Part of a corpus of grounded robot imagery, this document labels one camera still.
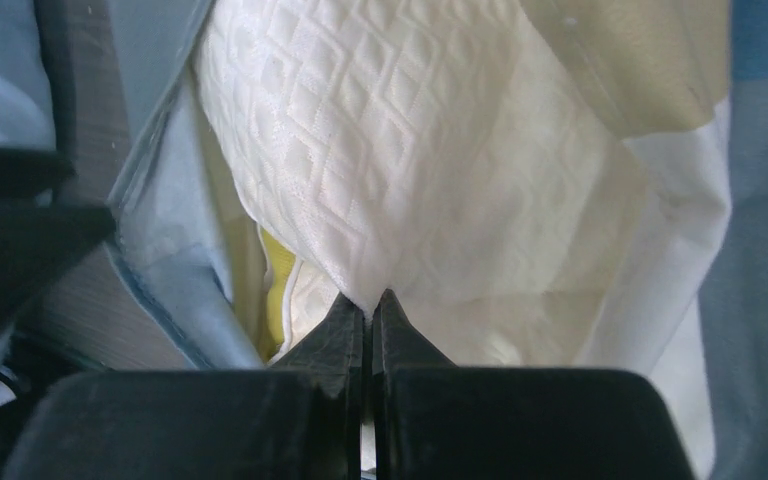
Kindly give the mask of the white quilted pillow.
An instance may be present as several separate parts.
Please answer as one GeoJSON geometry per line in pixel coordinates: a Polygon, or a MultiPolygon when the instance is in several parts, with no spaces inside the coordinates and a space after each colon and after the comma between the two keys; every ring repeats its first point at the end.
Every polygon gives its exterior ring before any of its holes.
{"type": "Polygon", "coordinates": [[[194,65],[268,358],[391,289],[458,363],[574,361],[647,181],[515,2],[218,1],[194,65]]]}

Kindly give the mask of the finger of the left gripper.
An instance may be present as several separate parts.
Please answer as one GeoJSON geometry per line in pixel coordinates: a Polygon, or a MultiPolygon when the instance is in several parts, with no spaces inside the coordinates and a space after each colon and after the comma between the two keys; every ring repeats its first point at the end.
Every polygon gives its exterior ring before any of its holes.
{"type": "Polygon", "coordinates": [[[0,205],[0,336],[114,229],[105,207],[0,205]]]}
{"type": "Polygon", "coordinates": [[[26,199],[58,187],[74,176],[58,152],[0,146],[0,199],[26,199]]]}

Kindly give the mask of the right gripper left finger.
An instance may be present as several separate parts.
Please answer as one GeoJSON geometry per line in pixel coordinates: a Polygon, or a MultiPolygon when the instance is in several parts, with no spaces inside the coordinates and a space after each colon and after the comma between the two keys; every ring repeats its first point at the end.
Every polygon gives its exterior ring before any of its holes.
{"type": "Polygon", "coordinates": [[[98,372],[46,395],[7,479],[357,479],[362,311],[324,320],[265,369],[98,372]]]}

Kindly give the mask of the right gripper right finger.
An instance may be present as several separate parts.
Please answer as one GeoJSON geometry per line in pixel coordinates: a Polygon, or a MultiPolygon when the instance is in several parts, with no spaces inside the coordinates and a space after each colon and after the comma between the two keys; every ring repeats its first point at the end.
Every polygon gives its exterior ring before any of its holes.
{"type": "Polygon", "coordinates": [[[386,291],[372,321],[382,479],[689,479],[664,401],[628,371],[458,366],[386,291]]]}

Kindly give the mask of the blue beige checkered pillow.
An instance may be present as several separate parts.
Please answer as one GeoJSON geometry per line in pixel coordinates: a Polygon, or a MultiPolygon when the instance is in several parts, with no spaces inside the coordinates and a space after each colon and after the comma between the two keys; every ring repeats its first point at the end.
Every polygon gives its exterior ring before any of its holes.
{"type": "MultiPolygon", "coordinates": [[[[218,1],[109,5],[133,147],[109,196],[117,268],[187,360],[276,363],[273,281],[201,103],[218,1]]],[[[647,185],[570,364],[646,376],[696,476],[768,479],[768,1],[513,1],[647,185]]]]}

